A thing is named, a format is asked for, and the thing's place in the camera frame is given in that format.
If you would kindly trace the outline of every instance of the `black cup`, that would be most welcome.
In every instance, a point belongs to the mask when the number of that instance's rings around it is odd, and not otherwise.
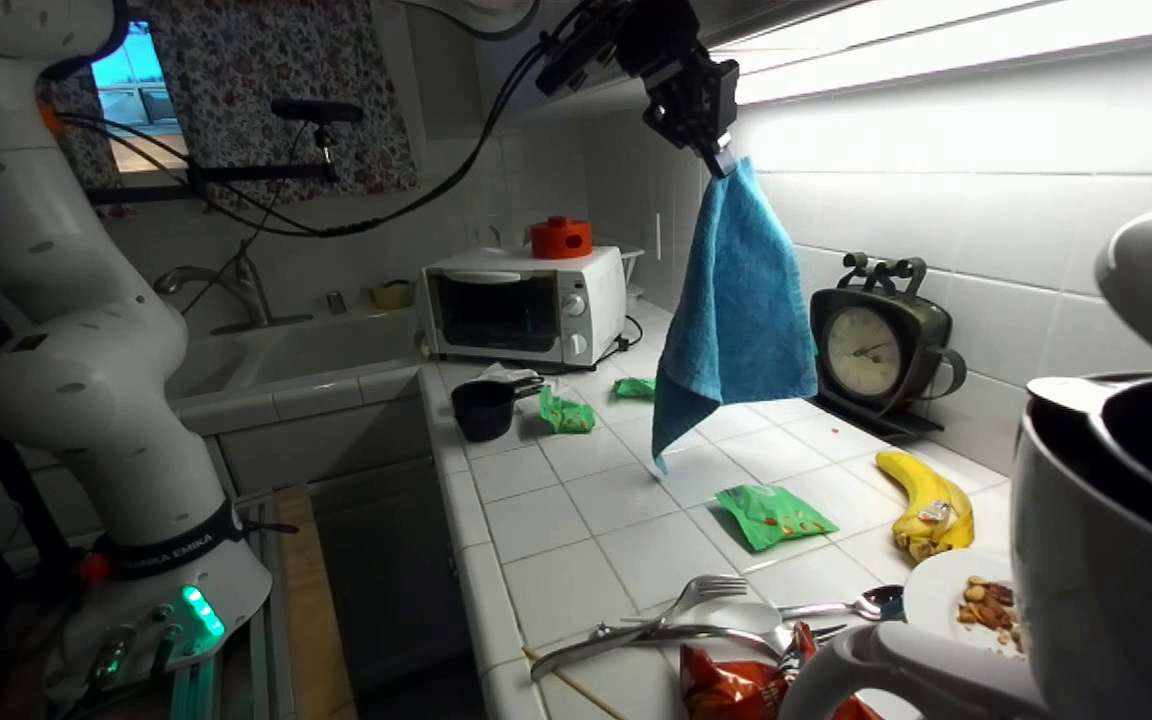
[[[450,387],[450,410],[459,423],[459,435],[470,444],[487,444],[494,435],[509,432],[513,423],[513,400],[536,391],[541,381],[516,381],[516,383],[500,383],[500,381],[475,381],[475,383],[459,383]]]

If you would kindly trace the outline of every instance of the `rice cooker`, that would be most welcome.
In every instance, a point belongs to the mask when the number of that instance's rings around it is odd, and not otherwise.
[[[1103,298],[1152,344],[1152,213],[1098,251]],[[1015,440],[1010,570],[1022,656],[877,623],[838,634],[782,720],[887,689],[926,714],[1152,714],[1152,374],[1048,374]]]

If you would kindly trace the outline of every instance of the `blue towel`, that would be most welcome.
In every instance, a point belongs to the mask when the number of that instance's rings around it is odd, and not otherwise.
[[[814,394],[799,265],[750,164],[711,179],[656,367],[653,457],[719,403]]]

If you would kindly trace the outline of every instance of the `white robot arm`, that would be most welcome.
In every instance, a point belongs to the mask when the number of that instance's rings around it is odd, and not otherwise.
[[[169,665],[216,652],[267,596],[211,457],[164,400],[182,358],[182,320],[116,251],[35,113],[45,68],[93,56],[122,32],[116,0],[0,0],[0,293],[31,332],[0,353],[0,435],[57,450],[103,520],[116,580],[66,623],[76,669],[108,634],[169,627]]]

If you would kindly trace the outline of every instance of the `microwave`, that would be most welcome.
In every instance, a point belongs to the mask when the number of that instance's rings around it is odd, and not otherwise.
[[[625,327],[619,246],[541,258],[475,246],[421,272],[427,355],[596,367]]]

